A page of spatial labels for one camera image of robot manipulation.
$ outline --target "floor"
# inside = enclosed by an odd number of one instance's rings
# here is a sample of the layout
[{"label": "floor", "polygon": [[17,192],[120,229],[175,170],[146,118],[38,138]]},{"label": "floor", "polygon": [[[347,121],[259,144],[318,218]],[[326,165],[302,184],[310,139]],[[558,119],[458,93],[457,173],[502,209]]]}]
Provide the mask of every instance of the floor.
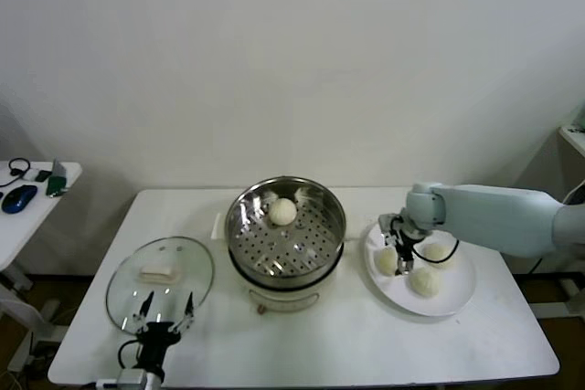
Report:
[{"label": "floor", "polygon": [[[39,308],[45,300],[56,298],[61,307],[55,317],[58,324],[67,324],[73,318],[77,306],[90,286],[90,279],[35,279],[35,286],[24,294]],[[555,280],[529,279],[520,282],[526,298],[532,302],[565,300],[565,294]],[[585,322],[581,319],[550,319],[540,322],[548,340],[557,354],[561,368],[555,376],[529,380],[508,381],[476,385],[448,385],[460,390],[581,390],[585,388]],[[0,390],[58,390],[46,378],[54,346],[38,347],[38,360],[26,375],[19,376],[18,385],[11,376],[2,374],[12,354],[25,336],[25,329],[4,315],[0,319]]]}]

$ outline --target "stainless steel steamer basket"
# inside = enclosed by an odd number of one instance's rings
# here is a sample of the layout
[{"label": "stainless steel steamer basket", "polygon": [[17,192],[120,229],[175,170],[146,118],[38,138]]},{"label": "stainless steel steamer basket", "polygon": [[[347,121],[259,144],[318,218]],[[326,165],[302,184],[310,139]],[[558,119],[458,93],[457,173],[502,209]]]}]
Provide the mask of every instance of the stainless steel steamer basket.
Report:
[{"label": "stainless steel steamer basket", "polygon": [[[288,226],[276,226],[268,217],[278,198],[296,205],[296,218]],[[245,279],[268,290],[300,290],[335,268],[343,251],[346,215],[326,187],[283,176],[244,191],[229,208],[225,228],[231,261]]]}]

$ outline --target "glass lid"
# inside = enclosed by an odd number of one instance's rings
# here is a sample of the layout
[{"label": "glass lid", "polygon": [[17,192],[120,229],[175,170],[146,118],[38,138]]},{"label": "glass lid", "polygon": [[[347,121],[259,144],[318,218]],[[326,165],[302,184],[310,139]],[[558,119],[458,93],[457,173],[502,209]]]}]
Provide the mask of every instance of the glass lid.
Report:
[{"label": "glass lid", "polygon": [[106,309],[114,325],[131,334],[150,321],[183,324],[209,294],[213,277],[213,259],[203,244],[190,237],[157,239],[120,264],[108,285]]}]

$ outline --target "white plate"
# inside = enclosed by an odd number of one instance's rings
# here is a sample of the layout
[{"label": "white plate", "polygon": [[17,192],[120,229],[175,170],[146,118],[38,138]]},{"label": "white plate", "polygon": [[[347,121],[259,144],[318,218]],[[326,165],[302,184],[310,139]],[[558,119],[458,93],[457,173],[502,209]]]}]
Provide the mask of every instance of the white plate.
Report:
[{"label": "white plate", "polygon": [[[434,231],[416,249],[421,253],[425,245],[441,242],[454,245],[455,239],[448,233]],[[460,245],[452,256],[453,262],[447,269],[436,269],[422,259],[414,257],[414,268],[431,267],[441,276],[441,290],[432,298],[424,298],[414,292],[408,281],[408,275],[386,276],[378,271],[374,262],[374,253],[384,247],[384,238],[378,224],[372,227],[364,242],[364,256],[367,272],[376,286],[402,308],[420,315],[440,317],[453,315],[460,311],[473,296],[475,291],[475,268],[472,261],[465,255]]]}]

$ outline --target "white wall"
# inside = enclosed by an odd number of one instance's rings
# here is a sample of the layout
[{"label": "white wall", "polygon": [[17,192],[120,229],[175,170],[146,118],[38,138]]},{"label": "white wall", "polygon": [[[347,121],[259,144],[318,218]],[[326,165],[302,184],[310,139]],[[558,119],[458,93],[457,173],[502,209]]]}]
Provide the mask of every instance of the white wall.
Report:
[{"label": "white wall", "polygon": [[85,169],[21,260],[93,272],[147,186],[489,181],[583,101],[582,2],[0,0],[3,154]]}]

